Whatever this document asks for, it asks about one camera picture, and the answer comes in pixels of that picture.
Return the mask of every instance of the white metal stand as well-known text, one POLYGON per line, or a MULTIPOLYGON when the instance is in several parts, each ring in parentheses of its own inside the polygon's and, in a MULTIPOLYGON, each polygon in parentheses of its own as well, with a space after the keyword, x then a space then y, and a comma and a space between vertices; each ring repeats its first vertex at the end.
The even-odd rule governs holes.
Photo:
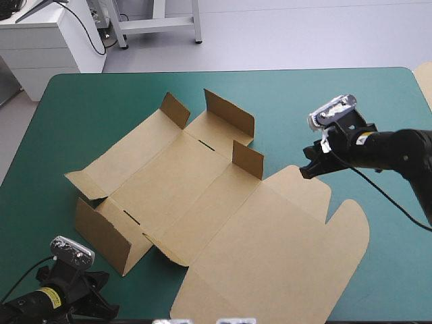
POLYGON ((195 42, 201 44, 201 25, 200 25, 200 10, 198 0, 192 1, 192 15, 188 17, 165 17, 165 0, 154 0, 153 3, 153 18, 147 20, 131 20, 123 22, 116 0, 106 0, 107 9, 113 24, 114 33, 117 37, 119 46, 123 49, 128 48, 125 35, 129 34, 145 34, 148 32, 167 32, 170 30, 178 30, 180 28, 194 28, 195 42))

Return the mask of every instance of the black cable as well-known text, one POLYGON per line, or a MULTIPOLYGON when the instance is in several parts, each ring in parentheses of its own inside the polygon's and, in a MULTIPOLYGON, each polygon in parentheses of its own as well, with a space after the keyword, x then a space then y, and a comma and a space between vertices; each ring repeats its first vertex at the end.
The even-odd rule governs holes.
POLYGON ((129 21, 129 16, 128 16, 128 15, 126 15, 125 13, 121 13, 120 15, 121 15, 121 16, 125 16, 126 19, 129 21))
POLYGON ((413 222, 414 224, 416 224, 417 226, 423 228, 424 230, 427 230, 429 232, 432 232, 432 227, 423 225, 422 223, 420 223, 419 221, 417 221, 414 217, 412 217, 408 211, 406 211, 404 209, 404 207, 402 207, 401 205, 399 205, 392 197, 390 197, 384 190, 382 190, 380 187, 378 187, 378 185, 376 185, 371 179, 369 179, 364 173, 362 173, 361 171, 357 170, 355 167, 353 167, 351 164, 349 164, 348 162, 345 162, 343 159, 341 159, 340 157, 338 157, 336 155, 336 153, 334 153, 333 151, 330 151, 330 153, 344 166, 347 167, 349 169, 351 169, 352 171, 354 171, 355 173, 357 173, 360 177, 362 177, 363 179, 365 179, 372 187, 374 187, 375 189, 377 189, 384 197, 386 197, 388 199, 389 202, 391 202, 396 208, 398 208, 401 212, 403 212, 403 214, 405 214, 405 216, 407 216, 407 218, 413 222))
POLYGON ((78 17, 78 16, 77 16, 77 15, 76 15, 76 14, 75 14, 71 9, 69 9, 68 7, 66 7, 64 4, 62 4, 62 3, 60 3, 60 2, 56 2, 56 4, 62 6, 63 8, 65 8, 66 10, 68 10, 72 15, 75 16, 75 18, 80 22, 81 26, 83 27, 84 31, 86 32, 87 37, 88 37, 88 40, 90 41, 90 44, 92 45, 94 51, 96 51, 96 53, 98 53, 99 55, 105 55, 105 54, 107 53, 107 49, 106 49, 105 46, 104 46, 104 47, 103 47, 103 53, 102 53, 102 52, 99 52, 99 51, 97 50, 97 48, 95 47, 95 44, 93 44, 93 41, 92 41, 90 35, 88 34, 88 31, 87 31, 86 26, 84 26, 84 24, 82 23, 81 19, 80 19, 80 18, 79 18, 79 17, 78 17))
POLYGON ((44 263, 45 261, 48 261, 48 260, 52 260, 54 258, 54 256, 53 255, 51 255, 51 256, 48 256, 47 258, 45 258, 45 259, 42 259, 42 260, 40 260, 37 264, 35 264, 35 265, 33 265, 31 268, 29 268, 29 270, 27 270, 26 272, 25 272, 25 274, 23 274, 22 276, 21 276, 21 278, 15 283, 15 285, 13 285, 13 287, 11 288, 11 290, 10 291, 8 291, 7 292, 7 294, 0 300, 0 304, 3 304, 4 302, 5 302, 5 300, 6 300, 6 298, 7 297, 9 297, 9 295, 15 290, 15 288, 20 284, 20 282, 34 269, 34 268, 36 268, 38 265, 40 265, 41 263, 44 263))
MULTIPOLYGON (((103 53, 102 53, 102 52, 99 52, 99 51, 97 50, 97 48, 95 47, 95 44, 93 44, 93 41, 92 41, 90 35, 88 34, 87 28, 86 28, 86 26, 84 26, 84 24, 82 23, 81 19, 80 19, 80 18, 79 18, 79 17, 78 17, 78 16, 77 16, 77 15, 76 15, 76 14, 75 14, 71 9, 69 9, 68 7, 66 7, 64 4, 62 4, 62 3, 60 3, 60 2, 56 2, 56 4, 62 6, 63 8, 65 8, 66 10, 68 10, 72 15, 75 16, 75 18, 80 22, 81 26, 83 27, 84 31, 86 32, 87 37, 88 37, 88 40, 90 41, 90 44, 92 45, 94 51, 95 51, 96 53, 98 53, 99 55, 105 55, 105 54, 107 53, 107 49, 109 49, 110 47, 112 47, 112 46, 114 46, 115 44, 117 44, 117 41, 115 41, 115 42, 112 43, 111 45, 108 45, 108 46, 103 45, 103 53)), ((128 15, 126 15, 125 13, 121 13, 120 15, 121 15, 121 16, 125 16, 126 19, 129 21, 129 16, 128 16, 128 15)))

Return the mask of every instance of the yellow label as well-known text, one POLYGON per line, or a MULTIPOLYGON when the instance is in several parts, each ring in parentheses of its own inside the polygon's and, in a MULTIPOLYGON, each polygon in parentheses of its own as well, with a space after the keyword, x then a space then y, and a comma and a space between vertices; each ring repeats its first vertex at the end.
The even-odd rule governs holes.
POLYGON ((45 295, 48 296, 49 299, 51 299, 51 302, 53 303, 53 308, 59 308, 61 306, 61 299, 59 294, 51 288, 48 287, 42 287, 37 290, 38 292, 43 292, 45 295))

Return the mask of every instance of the gray floor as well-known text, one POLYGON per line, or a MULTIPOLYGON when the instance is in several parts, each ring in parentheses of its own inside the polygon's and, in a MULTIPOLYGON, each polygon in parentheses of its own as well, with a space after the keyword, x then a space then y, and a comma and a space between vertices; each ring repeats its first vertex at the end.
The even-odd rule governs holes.
MULTIPOLYGON (((131 19, 151 3, 119 1, 131 19)), ((204 42, 193 32, 128 37, 104 72, 176 72, 403 66, 432 61, 432 1, 200 0, 204 42)), ((190 0, 167 0, 169 16, 190 0)), ((22 93, 0 107, 0 183, 36 104, 22 93)))

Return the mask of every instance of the cardboard box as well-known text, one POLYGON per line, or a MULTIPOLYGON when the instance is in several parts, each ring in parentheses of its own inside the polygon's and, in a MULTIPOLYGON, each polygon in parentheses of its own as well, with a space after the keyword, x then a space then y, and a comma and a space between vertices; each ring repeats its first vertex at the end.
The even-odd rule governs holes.
POLYGON ((205 91, 207 110, 167 94, 158 111, 67 178, 76 229, 122 274, 156 245, 190 266, 172 317, 215 323, 324 323, 369 242, 362 209, 347 200, 325 223, 330 188, 289 166, 262 181, 248 148, 254 118, 205 91))
POLYGON ((414 75, 429 108, 432 110, 432 62, 426 62, 418 66, 414 71, 414 75))

